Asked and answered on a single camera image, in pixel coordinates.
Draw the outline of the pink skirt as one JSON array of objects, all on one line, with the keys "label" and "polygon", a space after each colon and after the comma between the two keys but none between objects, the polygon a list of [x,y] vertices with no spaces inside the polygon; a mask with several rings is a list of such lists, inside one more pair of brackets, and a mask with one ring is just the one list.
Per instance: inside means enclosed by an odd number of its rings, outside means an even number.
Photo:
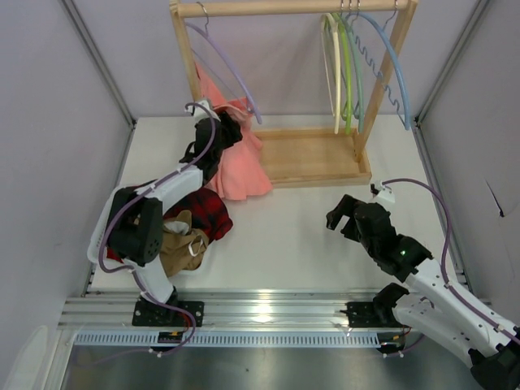
[{"label": "pink skirt", "polygon": [[203,67],[198,64],[196,69],[201,95],[211,102],[216,113],[228,114],[240,126],[242,135],[241,141],[223,151],[218,170],[206,187],[230,201],[268,194],[273,185],[260,163],[262,142],[252,131],[246,99],[226,99]]}]

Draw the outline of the purple clothes hanger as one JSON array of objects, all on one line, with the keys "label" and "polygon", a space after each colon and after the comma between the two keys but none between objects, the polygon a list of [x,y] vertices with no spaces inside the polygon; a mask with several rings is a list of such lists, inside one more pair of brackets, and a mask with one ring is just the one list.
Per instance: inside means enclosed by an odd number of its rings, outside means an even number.
[{"label": "purple clothes hanger", "polygon": [[204,4],[200,1],[197,1],[197,5],[201,8],[203,11],[203,15],[206,17],[206,23],[204,25],[204,29],[199,28],[198,26],[187,23],[187,26],[190,27],[192,30],[196,31],[200,36],[202,36],[206,42],[214,49],[214,51],[218,54],[218,56],[222,59],[224,64],[226,65],[227,69],[231,72],[233,77],[235,78],[236,82],[242,89],[244,95],[245,95],[245,110],[252,114],[254,118],[257,120],[258,124],[262,124],[262,114],[258,108],[258,105],[254,101],[253,96],[251,95],[249,89],[247,88],[243,78],[241,77],[238,69],[236,68],[235,64],[232,62],[232,60],[229,58],[227,53],[220,47],[220,45],[210,36],[209,34],[209,14],[204,6]]}]

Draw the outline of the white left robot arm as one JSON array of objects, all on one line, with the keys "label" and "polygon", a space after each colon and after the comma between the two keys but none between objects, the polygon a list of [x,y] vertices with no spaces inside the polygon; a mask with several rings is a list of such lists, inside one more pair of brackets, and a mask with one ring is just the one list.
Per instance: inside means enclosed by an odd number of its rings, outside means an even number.
[{"label": "white left robot arm", "polygon": [[232,117],[196,104],[195,141],[171,173],[138,186],[113,190],[97,222],[89,259],[106,273],[129,271],[141,295],[164,305],[174,287],[160,260],[165,214],[179,201],[202,189],[217,173],[224,150],[242,140]]}]

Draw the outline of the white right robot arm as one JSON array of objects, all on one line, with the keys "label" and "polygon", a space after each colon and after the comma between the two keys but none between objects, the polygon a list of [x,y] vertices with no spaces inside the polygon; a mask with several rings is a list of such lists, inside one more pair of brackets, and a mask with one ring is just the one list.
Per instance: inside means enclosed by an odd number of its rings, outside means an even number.
[{"label": "white right robot arm", "polygon": [[484,389],[519,387],[519,327],[457,281],[444,278],[441,263],[410,236],[396,231],[380,197],[349,195],[326,215],[326,226],[347,222],[342,235],[362,245],[385,273],[396,278],[374,298],[378,319],[421,332],[458,357]]}]

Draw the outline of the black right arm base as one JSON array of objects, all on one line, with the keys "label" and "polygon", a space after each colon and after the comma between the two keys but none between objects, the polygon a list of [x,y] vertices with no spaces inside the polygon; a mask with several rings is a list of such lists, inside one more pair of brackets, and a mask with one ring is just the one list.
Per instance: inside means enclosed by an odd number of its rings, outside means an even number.
[{"label": "black right arm base", "polygon": [[350,301],[340,311],[352,328],[389,327],[392,318],[387,309],[374,301]]}]

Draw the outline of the cream clothes hanger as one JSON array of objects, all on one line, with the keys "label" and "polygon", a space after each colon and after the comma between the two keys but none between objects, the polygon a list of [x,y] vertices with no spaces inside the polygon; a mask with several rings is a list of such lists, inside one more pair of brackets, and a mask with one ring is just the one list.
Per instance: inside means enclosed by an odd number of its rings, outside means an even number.
[{"label": "cream clothes hanger", "polygon": [[341,108],[341,58],[338,23],[332,13],[324,13],[321,15],[320,24],[327,91],[334,120],[333,132],[338,134]]}]

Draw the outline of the lime green clothes hanger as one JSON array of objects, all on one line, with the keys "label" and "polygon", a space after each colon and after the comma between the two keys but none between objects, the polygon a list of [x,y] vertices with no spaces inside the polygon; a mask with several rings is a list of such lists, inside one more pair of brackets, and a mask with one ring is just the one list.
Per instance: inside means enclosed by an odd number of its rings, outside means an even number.
[{"label": "lime green clothes hanger", "polygon": [[344,120],[344,131],[345,134],[350,136],[352,134],[352,117],[353,117],[353,108],[352,108],[352,75],[351,75],[351,67],[350,67],[350,54],[349,54],[349,43],[347,38],[347,31],[345,27],[345,23],[341,18],[340,12],[335,12],[332,14],[333,19],[337,25],[337,31],[340,39],[340,47],[341,53],[343,56],[343,63],[341,65],[341,77],[344,82],[344,91],[345,91],[345,99],[344,106],[341,111],[341,118]]}]

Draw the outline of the grey-green clothes hanger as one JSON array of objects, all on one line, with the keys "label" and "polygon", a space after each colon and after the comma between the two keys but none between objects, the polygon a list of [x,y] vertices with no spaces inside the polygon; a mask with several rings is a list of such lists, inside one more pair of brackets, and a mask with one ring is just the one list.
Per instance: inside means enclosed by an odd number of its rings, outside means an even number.
[{"label": "grey-green clothes hanger", "polygon": [[362,133],[362,128],[364,124],[364,93],[363,93],[363,85],[362,85],[362,66],[359,63],[358,52],[356,50],[356,45],[354,43],[354,35],[352,27],[347,23],[346,17],[341,15],[342,20],[344,21],[344,25],[347,31],[347,38],[349,43],[349,54],[350,54],[350,67],[351,67],[351,75],[352,75],[352,108],[353,108],[353,117],[352,119],[357,120],[357,131]]}]

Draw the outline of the light blue clothes hanger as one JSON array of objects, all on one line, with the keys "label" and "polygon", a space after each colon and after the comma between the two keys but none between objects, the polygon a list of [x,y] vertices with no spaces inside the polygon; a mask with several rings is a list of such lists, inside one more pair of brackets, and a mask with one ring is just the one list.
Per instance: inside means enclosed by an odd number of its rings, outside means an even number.
[{"label": "light blue clothes hanger", "polygon": [[388,101],[394,108],[395,113],[398,115],[405,130],[409,131],[412,128],[412,118],[410,109],[410,96],[405,82],[404,73],[401,68],[400,61],[397,56],[396,50],[393,48],[390,39],[385,31],[385,27],[378,24],[375,19],[369,16],[366,12],[356,12],[354,18],[362,18],[370,24],[370,26],[378,33],[379,39],[384,44],[387,52],[390,56],[390,62],[394,67],[393,73],[396,77],[400,97],[392,91],[392,87],[388,81],[384,81],[384,76],[388,76],[388,72],[377,71],[375,69],[375,61],[369,55],[368,49],[362,44],[361,38],[355,34],[354,43],[357,47],[359,54],[365,60],[366,65],[370,68],[374,78],[383,87],[383,94],[387,97]]}]

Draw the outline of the wooden clothes rack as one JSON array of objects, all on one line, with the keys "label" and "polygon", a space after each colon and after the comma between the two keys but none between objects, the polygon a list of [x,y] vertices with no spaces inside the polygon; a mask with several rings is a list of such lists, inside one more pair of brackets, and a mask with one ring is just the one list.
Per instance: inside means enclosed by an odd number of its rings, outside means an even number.
[{"label": "wooden clothes rack", "polygon": [[[366,12],[373,17],[390,39],[397,56],[409,31],[415,1],[252,1],[211,2],[204,5],[209,18],[254,15],[300,15],[340,12],[353,29],[355,13]],[[199,98],[200,84],[191,44],[186,30],[188,19],[202,17],[203,11],[196,3],[172,1],[169,4],[172,23],[194,98]],[[377,71],[388,72],[384,81],[395,77],[394,67],[387,52]],[[383,87],[376,81],[370,101],[364,107],[362,133],[358,125],[350,136],[335,134],[333,128],[295,128],[260,132],[264,143],[261,164],[276,188],[309,188],[338,185],[368,184],[371,167],[365,151],[379,108],[386,98]]]}]

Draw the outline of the tan brown garment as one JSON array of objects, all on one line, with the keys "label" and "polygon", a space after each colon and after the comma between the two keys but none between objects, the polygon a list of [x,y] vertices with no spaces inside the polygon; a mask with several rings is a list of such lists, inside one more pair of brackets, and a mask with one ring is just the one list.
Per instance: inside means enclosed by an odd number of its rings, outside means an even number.
[{"label": "tan brown garment", "polygon": [[176,217],[163,221],[159,257],[167,277],[198,269],[208,246],[207,235],[192,226],[189,210],[182,210]]}]

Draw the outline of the aluminium mounting rail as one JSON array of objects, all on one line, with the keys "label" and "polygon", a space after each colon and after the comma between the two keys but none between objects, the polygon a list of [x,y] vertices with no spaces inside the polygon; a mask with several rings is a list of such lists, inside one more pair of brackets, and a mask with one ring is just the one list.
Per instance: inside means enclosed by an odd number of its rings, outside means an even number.
[{"label": "aluminium mounting rail", "polygon": [[[340,291],[193,289],[179,291],[179,299],[205,303],[204,331],[330,332],[344,327],[341,311],[350,301],[369,301],[374,289]],[[60,329],[130,330],[138,292],[92,291],[66,299],[58,320]]]}]

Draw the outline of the right aluminium frame post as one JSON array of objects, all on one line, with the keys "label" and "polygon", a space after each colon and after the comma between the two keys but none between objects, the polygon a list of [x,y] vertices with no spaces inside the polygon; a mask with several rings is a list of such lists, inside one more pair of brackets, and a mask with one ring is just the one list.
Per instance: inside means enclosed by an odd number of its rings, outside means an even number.
[{"label": "right aluminium frame post", "polygon": [[425,101],[421,105],[418,113],[415,115],[414,120],[417,126],[419,126],[425,120],[429,111],[433,108],[436,101],[440,97],[446,84],[449,81],[449,78],[455,71],[458,63],[461,61],[462,55],[465,53],[473,36],[479,29],[479,25],[483,22],[483,19],[488,13],[488,10],[492,4],[493,1],[491,0],[479,0],[475,3]]}]

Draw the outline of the aluminium frame post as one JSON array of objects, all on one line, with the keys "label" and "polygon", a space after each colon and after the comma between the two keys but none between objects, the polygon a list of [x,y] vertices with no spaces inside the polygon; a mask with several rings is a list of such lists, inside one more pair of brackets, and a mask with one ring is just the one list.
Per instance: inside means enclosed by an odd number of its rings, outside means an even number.
[{"label": "aluminium frame post", "polygon": [[109,67],[95,42],[88,25],[85,23],[76,2],[73,0],[58,0],[59,5],[65,12],[69,22],[79,37],[81,45],[84,47],[86,54],[93,63],[98,76],[105,85],[112,101],[114,102],[119,113],[123,117],[126,124],[131,128],[135,128],[136,120],[129,110],[128,104],[125,102],[123,94],[120,92],[115,78],[112,76]]},{"label": "aluminium frame post", "polygon": [[429,111],[433,108],[436,101],[440,97],[446,84],[449,81],[449,78],[455,71],[458,63],[461,61],[462,55],[465,53],[473,36],[479,29],[479,25],[483,22],[483,19],[488,13],[488,10],[492,4],[493,1],[491,0],[479,0],[475,3],[425,101],[421,105],[418,113],[415,115],[414,120],[417,126],[419,126],[425,120]]}]

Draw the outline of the left aluminium frame post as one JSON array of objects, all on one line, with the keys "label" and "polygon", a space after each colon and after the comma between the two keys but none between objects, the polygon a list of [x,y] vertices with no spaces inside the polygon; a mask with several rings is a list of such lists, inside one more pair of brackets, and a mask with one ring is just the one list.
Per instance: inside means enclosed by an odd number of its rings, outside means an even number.
[{"label": "left aluminium frame post", "polygon": [[105,85],[112,101],[114,102],[119,113],[123,117],[126,124],[131,128],[135,128],[136,120],[129,110],[128,104],[125,102],[123,94],[120,92],[115,78],[112,76],[109,67],[95,42],[88,25],[85,23],[76,2],[73,0],[58,0],[59,5],[65,12],[69,22],[79,37],[81,45],[84,47],[86,54],[93,63],[98,76]]}]

